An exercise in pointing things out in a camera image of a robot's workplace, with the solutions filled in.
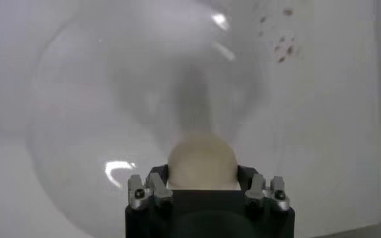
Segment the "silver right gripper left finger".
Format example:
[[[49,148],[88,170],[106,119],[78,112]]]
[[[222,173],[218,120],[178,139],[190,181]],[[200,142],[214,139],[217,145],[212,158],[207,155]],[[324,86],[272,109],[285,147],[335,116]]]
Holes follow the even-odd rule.
[[[169,208],[173,205],[173,191],[167,187],[169,168],[153,167],[143,183],[140,175],[131,175],[128,179],[128,205],[132,210],[145,210],[150,200],[157,208]]]

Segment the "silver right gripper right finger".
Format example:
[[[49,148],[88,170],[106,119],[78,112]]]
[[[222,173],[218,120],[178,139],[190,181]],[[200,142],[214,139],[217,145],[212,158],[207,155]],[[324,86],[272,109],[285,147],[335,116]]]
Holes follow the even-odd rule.
[[[268,202],[273,211],[289,211],[290,199],[285,192],[283,177],[274,176],[267,186],[267,180],[256,169],[238,165],[237,181],[247,204],[253,203],[261,209]]]

